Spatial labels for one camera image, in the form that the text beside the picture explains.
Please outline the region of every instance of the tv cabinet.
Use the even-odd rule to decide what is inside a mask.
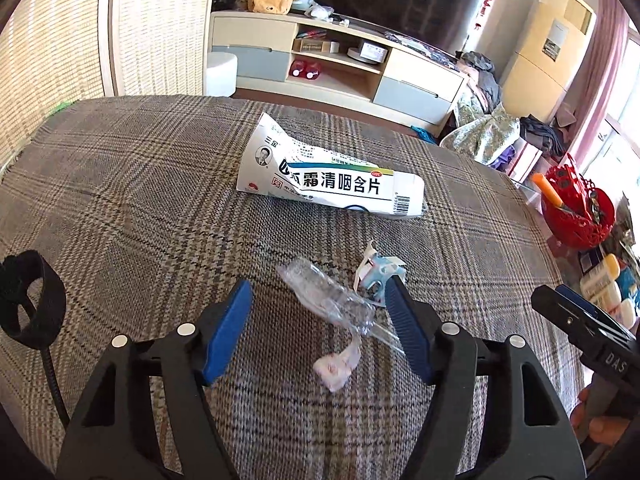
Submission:
[[[327,30],[327,39],[340,43],[340,52],[295,52],[299,32]],[[367,64],[347,56],[360,40],[389,50],[382,64]],[[240,10],[212,12],[209,49],[238,57],[238,88],[310,99],[386,119],[420,126],[439,136],[460,94],[466,75],[387,40],[383,34],[352,24],[341,27],[298,14],[285,16]],[[320,60],[316,80],[289,75],[296,58]]]

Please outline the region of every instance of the plaid fabric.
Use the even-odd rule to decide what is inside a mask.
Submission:
[[[388,220],[236,191],[242,150],[262,111],[305,142],[423,177],[428,211]],[[194,320],[248,278],[255,300],[226,374],[207,391],[245,479],[398,478],[430,390],[405,358],[367,339],[347,386],[329,393],[313,362],[348,334],[314,317],[277,277],[309,258],[353,281],[370,239],[408,263],[414,298],[474,335],[522,334],[564,405],[582,383],[576,352],[530,308],[560,276],[505,176],[426,142],[320,112],[194,96],[101,98],[50,118],[0,185],[0,256],[39,250],[65,282],[68,310],[52,347],[73,411],[110,339],[155,338]],[[386,321],[386,312],[379,312]],[[54,465],[63,430],[36,352],[0,334],[5,401],[25,439]],[[478,450],[486,383],[461,470]],[[179,468],[159,381],[152,389],[166,463]]]

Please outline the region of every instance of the silver screw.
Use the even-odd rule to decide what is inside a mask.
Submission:
[[[442,326],[442,331],[445,334],[458,335],[460,333],[460,327],[458,325],[456,325],[455,323],[445,323]]]
[[[178,327],[178,334],[191,335],[196,331],[196,326],[193,323],[183,323]]]
[[[117,335],[111,340],[111,346],[113,346],[114,348],[122,348],[124,345],[127,344],[128,341],[129,341],[129,338],[127,336],[122,334]]]
[[[524,338],[519,335],[512,335],[509,338],[509,343],[511,343],[511,345],[515,346],[516,348],[524,348],[524,345],[527,344],[527,342],[524,341]]]

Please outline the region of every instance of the bamboo blind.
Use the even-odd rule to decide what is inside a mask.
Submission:
[[[210,0],[118,0],[113,12],[118,92],[202,95]]]
[[[63,102],[104,95],[98,0],[21,0],[0,34],[0,176]]]

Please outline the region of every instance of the pink curtain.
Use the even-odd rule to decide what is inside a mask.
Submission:
[[[607,115],[607,105],[626,49],[629,16],[619,0],[600,0],[593,31],[588,78],[571,127],[574,142],[569,152],[579,168],[586,162],[598,129]]]

